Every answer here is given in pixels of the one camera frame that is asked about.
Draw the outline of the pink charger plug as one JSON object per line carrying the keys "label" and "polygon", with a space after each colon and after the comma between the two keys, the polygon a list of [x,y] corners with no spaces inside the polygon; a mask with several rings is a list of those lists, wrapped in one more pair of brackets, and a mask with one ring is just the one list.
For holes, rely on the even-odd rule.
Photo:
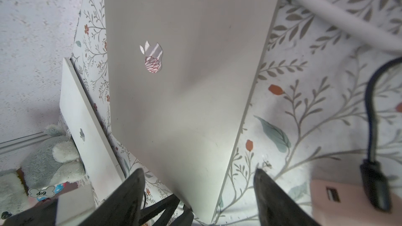
{"label": "pink charger plug", "polygon": [[392,194],[391,213],[376,210],[361,186],[312,180],[312,217],[322,226],[400,226],[402,199]]}

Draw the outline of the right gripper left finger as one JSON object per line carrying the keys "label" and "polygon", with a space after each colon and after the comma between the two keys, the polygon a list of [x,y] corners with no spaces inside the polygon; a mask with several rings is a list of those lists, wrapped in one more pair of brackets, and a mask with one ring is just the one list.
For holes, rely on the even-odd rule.
{"label": "right gripper left finger", "polygon": [[142,168],[138,168],[80,225],[139,225],[144,187],[144,171]]}

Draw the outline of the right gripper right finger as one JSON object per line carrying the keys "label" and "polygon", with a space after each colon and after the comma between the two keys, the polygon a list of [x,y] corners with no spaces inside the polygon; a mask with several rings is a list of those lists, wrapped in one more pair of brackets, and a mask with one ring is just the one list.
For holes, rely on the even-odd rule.
{"label": "right gripper right finger", "polygon": [[262,226],[319,226],[263,169],[256,169],[253,187]]}

